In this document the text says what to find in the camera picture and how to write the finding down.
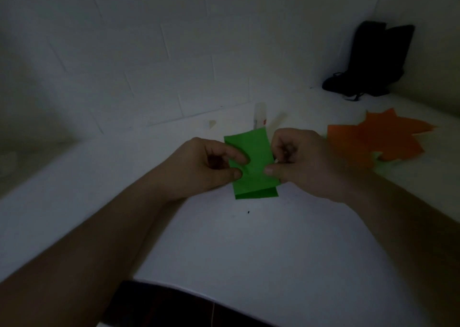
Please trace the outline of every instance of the person's left hand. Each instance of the person's left hand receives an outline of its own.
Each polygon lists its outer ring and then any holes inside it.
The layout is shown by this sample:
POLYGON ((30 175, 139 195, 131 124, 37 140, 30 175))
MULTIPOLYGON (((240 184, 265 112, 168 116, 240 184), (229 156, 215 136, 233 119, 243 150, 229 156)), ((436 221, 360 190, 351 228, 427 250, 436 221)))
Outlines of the person's left hand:
POLYGON ((229 168, 229 158, 239 164, 248 163, 246 156, 232 146, 192 138, 150 173, 168 200, 182 199, 241 178, 238 168, 229 168))

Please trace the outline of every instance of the person's right arm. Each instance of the person's right arm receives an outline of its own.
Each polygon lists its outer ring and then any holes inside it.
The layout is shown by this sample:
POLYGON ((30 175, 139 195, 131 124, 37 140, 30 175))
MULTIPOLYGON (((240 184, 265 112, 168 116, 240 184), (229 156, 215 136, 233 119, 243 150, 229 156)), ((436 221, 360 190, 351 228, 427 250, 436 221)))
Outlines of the person's right arm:
POLYGON ((460 224, 375 173, 350 166, 318 133, 282 128, 265 173, 347 204, 439 326, 460 326, 460 224))

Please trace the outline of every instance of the black object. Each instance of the black object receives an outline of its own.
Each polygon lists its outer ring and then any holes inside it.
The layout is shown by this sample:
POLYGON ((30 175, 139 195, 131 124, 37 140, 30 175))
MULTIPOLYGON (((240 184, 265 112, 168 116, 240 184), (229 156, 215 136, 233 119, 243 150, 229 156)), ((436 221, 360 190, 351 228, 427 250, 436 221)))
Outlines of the black object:
POLYGON ((386 87, 404 74, 403 65, 414 34, 413 25, 385 30, 386 23, 365 21, 355 33, 348 70, 336 73, 322 84, 326 91, 375 97, 388 94, 386 87))

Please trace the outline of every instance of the hand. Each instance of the hand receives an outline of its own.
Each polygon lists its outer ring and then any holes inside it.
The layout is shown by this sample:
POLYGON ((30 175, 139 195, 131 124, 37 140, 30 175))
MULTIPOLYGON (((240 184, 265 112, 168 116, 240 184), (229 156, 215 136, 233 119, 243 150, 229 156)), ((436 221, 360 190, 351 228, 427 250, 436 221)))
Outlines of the hand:
POLYGON ((238 149, 216 140, 193 138, 151 172, 168 200, 182 199, 235 181, 242 176, 228 159, 246 164, 238 149))
POLYGON ((291 181, 302 190, 335 202, 344 202, 345 186, 353 168, 330 149, 325 139, 310 130, 278 129, 271 149, 280 163, 269 164, 264 173, 291 181))

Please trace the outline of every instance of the wall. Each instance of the wall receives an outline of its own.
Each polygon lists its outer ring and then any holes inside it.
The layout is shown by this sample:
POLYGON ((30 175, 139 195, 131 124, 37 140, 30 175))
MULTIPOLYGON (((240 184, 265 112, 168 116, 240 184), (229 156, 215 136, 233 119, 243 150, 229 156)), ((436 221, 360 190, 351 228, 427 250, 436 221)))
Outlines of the wall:
POLYGON ((318 86, 377 0, 0 0, 0 150, 318 86))
POLYGON ((460 114, 460 0, 379 0, 375 17, 416 26, 392 91, 460 114))

